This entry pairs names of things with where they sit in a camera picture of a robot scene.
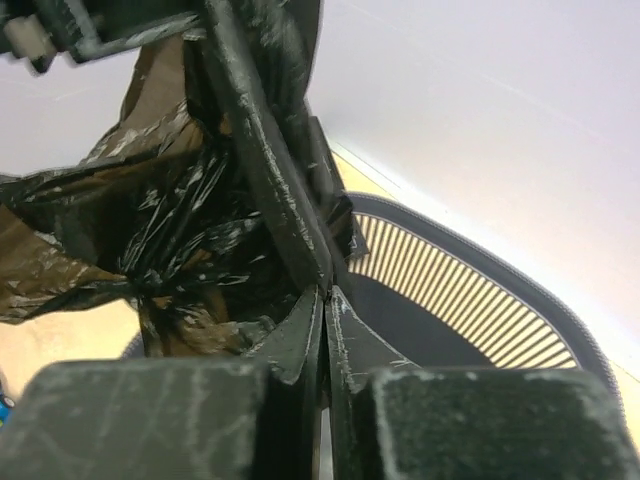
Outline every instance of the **wooden floor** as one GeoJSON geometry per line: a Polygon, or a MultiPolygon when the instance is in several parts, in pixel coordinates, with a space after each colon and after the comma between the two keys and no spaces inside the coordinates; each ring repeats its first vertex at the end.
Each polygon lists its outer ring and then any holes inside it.
{"type": "MultiPolygon", "coordinates": [[[[338,165],[347,188],[387,198],[391,195],[345,161],[338,165]]],[[[138,331],[136,313],[124,302],[89,312],[55,313],[19,327],[0,324],[0,380],[18,398],[37,371],[61,360],[117,358],[138,331]]],[[[640,445],[640,382],[613,365],[626,418],[640,445]]]]}

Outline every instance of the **crumpled plastic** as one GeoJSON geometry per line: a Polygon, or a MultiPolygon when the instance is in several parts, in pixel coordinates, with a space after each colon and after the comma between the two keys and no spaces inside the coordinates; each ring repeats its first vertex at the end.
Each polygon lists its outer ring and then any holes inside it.
{"type": "MultiPolygon", "coordinates": [[[[280,129],[319,217],[330,274],[344,276],[357,229],[304,103],[311,41],[295,35],[296,17],[280,2],[226,5],[258,72],[243,81],[264,92],[275,119],[257,126],[280,129]],[[280,43],[272,35],[265,44],[265,29],[281,32],[280,43]]],[[[251,119],[229,115],[230,99],[214,91],[220,52],[211,45],[191,32],[143,47],[118,124],[80,165],[0,176],[0,321],[125,298],[138,310],[147,356],[174,356],[241,354],[286,317],[306,280],[291,272],[298,252],[283,258],[265,221],[268,190],[248,180],[252,139],[234,127],[251,119]]]]}

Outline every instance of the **blue object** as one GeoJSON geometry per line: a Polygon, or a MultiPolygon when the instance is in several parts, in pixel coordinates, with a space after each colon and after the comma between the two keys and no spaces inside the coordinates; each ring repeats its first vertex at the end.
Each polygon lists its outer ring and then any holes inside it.
{"type": "Polygon", "coordinates": [[[13,400],[7,397],[2,391],[2,385],[0,385],[0,428],[7,421],[11,409],[15,406],[13,400]]]}

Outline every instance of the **trash bag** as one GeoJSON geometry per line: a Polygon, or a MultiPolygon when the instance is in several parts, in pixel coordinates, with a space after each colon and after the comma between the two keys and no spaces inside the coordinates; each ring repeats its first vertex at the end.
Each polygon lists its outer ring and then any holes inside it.
{"type": "Polygon", "coordinates": [[[366,247],[304,99],[315,38],[277,0],[216,5],[141,49],[80,165],[0,176],[0,321],[125,298],[147,356],[241,354],[305,286],[346,288],[366,247]]]}

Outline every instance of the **black plastic bag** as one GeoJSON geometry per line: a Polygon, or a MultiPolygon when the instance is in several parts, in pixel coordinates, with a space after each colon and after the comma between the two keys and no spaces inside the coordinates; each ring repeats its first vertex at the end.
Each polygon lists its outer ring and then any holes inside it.
{"type": "Polygon", "coordinates": [[[149,356],[240,354],[306,284],[344,281],[354,222],[304,103],[310,42],[280,2],[220,5],[206,38],[141,50],[120,122],[80,166],[0,177],[0,321],[126,298],[149,356]],[[263,104],[247,110],[244,87],[263,104]]]}

